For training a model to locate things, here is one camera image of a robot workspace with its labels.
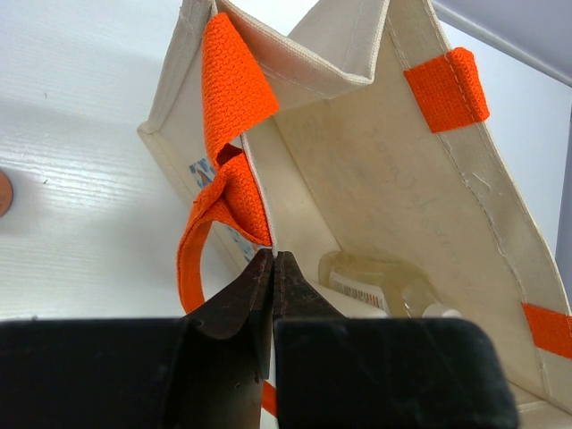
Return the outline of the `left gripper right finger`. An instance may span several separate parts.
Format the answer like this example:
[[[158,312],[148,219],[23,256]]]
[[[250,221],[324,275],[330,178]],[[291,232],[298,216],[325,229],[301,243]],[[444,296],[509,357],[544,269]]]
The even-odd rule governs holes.
[[[349,318],[273,266],[277,417],[282,428],[515,428],[491,340],[460,318]]]

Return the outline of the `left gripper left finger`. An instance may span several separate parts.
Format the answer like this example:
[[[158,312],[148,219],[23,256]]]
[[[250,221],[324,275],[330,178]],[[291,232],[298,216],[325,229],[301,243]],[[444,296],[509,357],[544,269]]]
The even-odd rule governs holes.
[[[4,428],[257,428],[273,254],[183,317],[6,321]]]

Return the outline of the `yellow liquid clear bottle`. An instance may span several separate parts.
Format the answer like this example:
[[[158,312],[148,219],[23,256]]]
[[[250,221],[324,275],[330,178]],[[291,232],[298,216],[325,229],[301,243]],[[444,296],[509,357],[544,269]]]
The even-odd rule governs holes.
[[[442,302],[428,277],[410,263],[333,251],[322,257],[318,275],[322,286],[391,317],[461,316]]]

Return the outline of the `canvas bag with orange handles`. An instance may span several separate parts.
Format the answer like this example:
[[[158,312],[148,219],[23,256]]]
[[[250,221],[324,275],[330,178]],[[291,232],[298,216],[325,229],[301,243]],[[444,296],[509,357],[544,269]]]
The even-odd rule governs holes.
[[[571,307],[488,117],[428,1],[321,1],[286,36],[184,2],[138,129],[190,208],[182,306],[208,238],[234,272],[265,247],[319,285],[333,251],[410,263],[491,337],[521,426],[570,427]]]

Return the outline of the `orange bottle blue cap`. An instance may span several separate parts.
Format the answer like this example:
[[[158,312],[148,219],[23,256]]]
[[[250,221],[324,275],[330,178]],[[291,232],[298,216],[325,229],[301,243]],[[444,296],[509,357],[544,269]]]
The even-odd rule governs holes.
[[[8,175],[0,172],[0,216],[3,217],[13,203],[13,185]]]

